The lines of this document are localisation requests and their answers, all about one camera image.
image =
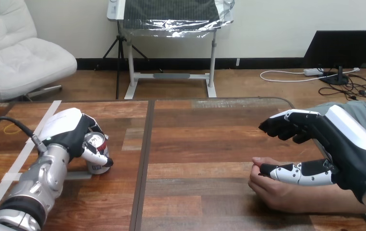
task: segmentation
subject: white leather chair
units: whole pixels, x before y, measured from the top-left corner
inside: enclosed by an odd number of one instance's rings
[[[0,101],[60,88],[28,94],[76,71],[73,55],[36,37],[24,0],[0,0]]]

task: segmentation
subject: white robotic hand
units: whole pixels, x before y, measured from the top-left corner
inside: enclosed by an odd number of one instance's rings
[[[308,186],[336,183],[366,205],[366,130],[342,108],[332,106],[324,116],[292,109],[270,117],[259,128],[295,143],[316,139],[325,156],[297,165],[263,164],[261,175]]]
[[[81,157],[97,165],[111,167],[114,164],[113,160],[84,140],[85,135],[90,132],[99,132],[104,135],[94,118],[77,108],[70,108],[50,117],[39,139],[46,146],[51,143],[64,146],[68,150],[70,161],[74,157]]]
[[[63,190],[67,165],[73,158],[81,157],[100,167],[113,165],[102,145],[95,147],[86,141],[93,133],[99,133],[104,142],[108,139],[96,121],[77,108],[49,118],[39,137],[28,129],[39,157],[0,204],[0,231],[40,231]]]

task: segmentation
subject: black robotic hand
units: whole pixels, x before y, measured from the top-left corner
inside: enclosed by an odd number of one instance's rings
[[[366,130],[342,108],[332,106],[324,116],[292,109],[270,117],[259,128],[271,137],[292,138],[295,143],[316,139],[326,154],[324,160],[298,165],[263,165],[262,175],[301,185],[336,183],[352,190],[362,202],[366,192]]]

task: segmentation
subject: human arm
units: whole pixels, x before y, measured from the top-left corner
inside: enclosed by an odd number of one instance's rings
[[[259,176],[261,164],[282,165],[268,157],[254,157],[248,185],[274,210],[289,213],[366,213],[350,190],[337,185],[299,186]]]

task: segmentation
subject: can lid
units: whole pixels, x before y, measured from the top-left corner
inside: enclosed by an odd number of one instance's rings
[[[105,136],[99,132],[90,132],[85,135],[84,140],[95,148],[98,148],[105,142]]]

